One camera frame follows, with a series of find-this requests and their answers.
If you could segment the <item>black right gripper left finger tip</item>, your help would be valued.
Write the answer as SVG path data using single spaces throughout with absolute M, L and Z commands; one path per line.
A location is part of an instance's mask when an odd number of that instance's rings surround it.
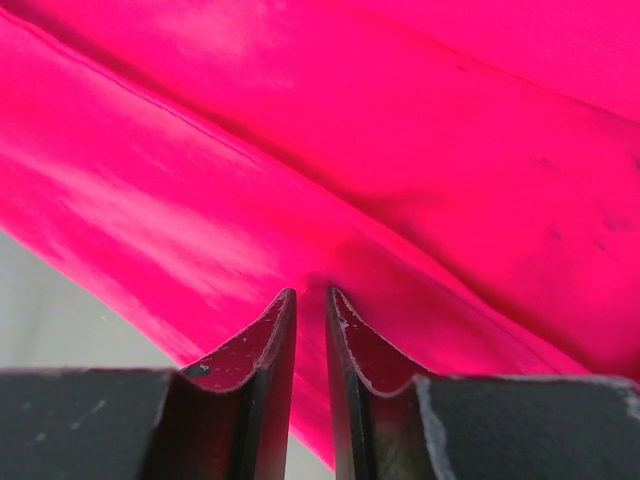
M 280 479 L 296 295 L 181 369 L 5 369 L 5 479 Z

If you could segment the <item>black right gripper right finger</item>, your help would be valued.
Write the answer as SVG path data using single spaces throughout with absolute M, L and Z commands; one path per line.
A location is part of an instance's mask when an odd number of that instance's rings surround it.
M 327 293 L 340 479 L 635 479 L 639 389 L 611 376 L 434 373 Z

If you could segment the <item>red t-shirt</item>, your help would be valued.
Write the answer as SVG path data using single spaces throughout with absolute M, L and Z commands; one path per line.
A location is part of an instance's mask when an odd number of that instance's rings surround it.
M 1 227 L 188 364 L 326 290 L 443 374 L 639 376 L 635 1 L 5 1 Z

